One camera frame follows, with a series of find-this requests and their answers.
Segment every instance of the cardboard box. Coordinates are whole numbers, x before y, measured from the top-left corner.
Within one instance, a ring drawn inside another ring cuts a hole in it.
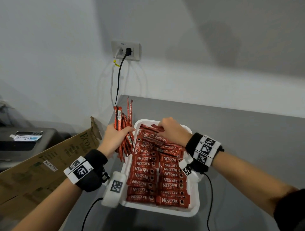
[[[91,117],[91,128],[0,173],[0,214],[22,219],[65,179],[64,170],[102,139]]]

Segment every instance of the barcode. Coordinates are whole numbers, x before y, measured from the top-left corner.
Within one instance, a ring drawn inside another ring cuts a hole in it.
[[[129,140],[130,145],[132,145],[132,141],[131,141],[131,138],[130,138],[129,135],[127,135],[127,138],[128,138],[128,140]]]
[[[121,120],[121,114],[122,114],[122,111],[119,110],[119,111],[117,112],[117,119],[118,119],[118,120]]]

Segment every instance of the gray countertop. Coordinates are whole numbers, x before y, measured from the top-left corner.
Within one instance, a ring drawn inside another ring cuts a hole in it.
[[[305,182],[305,119],[258,112],[217,108],[164,100],[129,97],[133,102],[133,123],[139,119],[161,120],[172,116],[192,132],[206,134],[220,141],[226,151],[249,161],[275,177],[304,188]],[[127,111],[127,96],[118,105]],[[114,114],[109,123],[114,121]],[[120,171],[123,164],[112,158],[106,165],[108,173]],[[213,184],[214,200],[210,229],[217,231],[278,230],[275,221],[255,206],[213,168],[207,173]],[[198,183],[200,208],[191,218],[126,208],[116,209],[97,203],[84,227],[88,230],[207,230],[206,220],[211,200],[207,179]],[[64,227],[81,230],[92,202],[101,197],[105,188],[83,193],[71,211]]]

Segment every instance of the hand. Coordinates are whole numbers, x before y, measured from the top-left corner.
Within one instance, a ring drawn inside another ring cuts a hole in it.
[[[159,132],[159,135],[184,147],[193,136],[172,117],[163,118],[158,126],[162,126],[164,128],[164,132]]]
[[[119,147],[122,143],[124,137],[128,132],[135,131],[133,127],[125,127],[121,131],[114,129],[114,124],[109,124],[107,126],[104,138],[102,143],[97,148],[101,153],[103,153],[108,159],[112,156],[113,152]]]

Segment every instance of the white plastic tray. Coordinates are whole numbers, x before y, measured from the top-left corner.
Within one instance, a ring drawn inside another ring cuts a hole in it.
[[[139,128],[141,124],[145,125],[152,125],[156,124],[158,125],[160,121],[155,120],[148,120],[148,119],[140,119],[135,123],[136,130],[133,132],[134,137],[137,137],[139,133]],[[187,127],[182,125],[188,132],[192,133],[192,131]],[[132,162],[132,155],[130,157],[125,157],[126,164],[123,164],[121,173],[124,173],[127,177],[129,175],[130,166]],[[173,206],[157,206],[155,204],[141,204],[141,203],[135,203],[135,202],[128,202],[125,201],[127,197],[127,187],[124,187],[124,191],[122,192],[122,198],[124,200],[120,201],[120,204],[126,207],[130,208],[137,208],[152,212],[159,212],[159,213],[166,213],[170,215],[176,215],[176,216],[182,216],[182,217],[192,217],[196,215],[196,213],[199,210],[200,201],[199,201],[199,193],[198,193],[198,184],[191,182],[187,179],[187,191],[191,198],[191,203],[188,208],[180,208],[180,207],[173,207]]]

